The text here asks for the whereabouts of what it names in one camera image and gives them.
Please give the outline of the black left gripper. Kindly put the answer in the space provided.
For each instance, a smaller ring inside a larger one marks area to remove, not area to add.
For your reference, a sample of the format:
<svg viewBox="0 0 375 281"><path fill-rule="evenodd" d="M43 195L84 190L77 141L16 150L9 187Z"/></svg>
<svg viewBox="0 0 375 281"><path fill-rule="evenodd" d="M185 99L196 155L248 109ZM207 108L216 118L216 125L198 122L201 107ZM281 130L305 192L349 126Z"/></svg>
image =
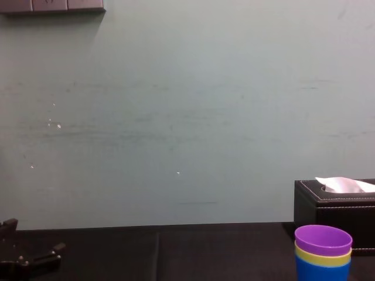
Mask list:
<svg viewBox="0 0 375 281"><path fill-rule="evenodd" d="M15 218L1 222L1 279L29 280L31 269L53 269L60 266L66 249L65 243L59 243L41 255L27 257L20 253L17 226L18 220Z"/></svg>

